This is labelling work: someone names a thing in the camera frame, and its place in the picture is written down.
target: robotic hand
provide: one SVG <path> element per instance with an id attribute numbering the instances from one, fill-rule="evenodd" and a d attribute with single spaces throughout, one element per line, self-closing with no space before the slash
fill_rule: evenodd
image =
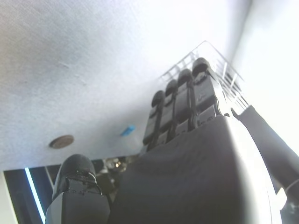
<path id="1" fill-rule="evenodd" d="M 46 223 L 281 223 L 264 161 L 205 59 L 155 94 L 143 143 L 111 205 L 91 162 L 68 158 Z"/>

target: small blue clip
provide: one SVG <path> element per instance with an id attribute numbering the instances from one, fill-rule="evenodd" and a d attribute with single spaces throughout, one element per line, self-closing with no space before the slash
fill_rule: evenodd
<path id="1" fill-rule="evenodd" d="M 129 134 L 131 134 L 132 131 L 135 130 L 135 126 L 134 125 L 129 125 L 123 133 L 121 133 L 121 136 L 124 137 L 124 136 L 128 136 Z"/>

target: back of robotic hand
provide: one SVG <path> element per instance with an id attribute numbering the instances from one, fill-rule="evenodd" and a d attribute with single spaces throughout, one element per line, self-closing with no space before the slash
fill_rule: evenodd
<path id="1" fill-rule="evenodd" d="M 232 116 L 205 59 L 155 94 L 143 143 L 144 153 L 127 167 L 110 208 L 96 187 L 92 164 L 85 157 L 86 166 L 67 159 L 46 222 L 281 223 L 262 157 Z"/>

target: light strip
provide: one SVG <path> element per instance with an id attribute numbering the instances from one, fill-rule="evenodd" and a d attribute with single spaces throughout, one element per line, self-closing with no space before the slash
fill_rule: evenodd
<path id="1" fill-rule="evenodd" d="M 30 174 L 30 171 L 29 171 L 28 167 L 25 168 L 25 172 L 26 172 L 27 179 L 29 181 L 29 185 L 30 185 L 34 200 L 35 200 L 36 205 L 37 205 L 39 215 L 41 216 L 42 222 L 44 224 L 45 220 L 46 220 L 46 217 L 45 217 L 45 214 L 43 213 L 41 202 L 39 201 L 39 198 L 38 198 L 38 195 L 37 195 L 37 192 L 36 192 L 36 188 L 34 186 L 34 183 L 33 183 L 33 180 L 32 180 L 32 177 L 31 177 L 31 174 Z"/>

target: white wire rack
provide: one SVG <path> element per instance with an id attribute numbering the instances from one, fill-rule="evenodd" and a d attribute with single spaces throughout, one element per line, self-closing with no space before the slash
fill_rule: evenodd
<path id="1" fill-rule="evenodd" d="M 177 79 L 180 71 L 183 69 L 192 69 L 193 62 L 199 57 L 203 57 L 209 61 L 212 70 L 216 73 L 218 82 L 223 88 L 228 105 L 236 113 L 242 113 L 249 106 L 242 91 L 245 88 L 245 82 L 219 51 L 207 41 L 202 42 L 197 48 L 164 73 L 161 78 L 166 83 L 172 79 Z"/>

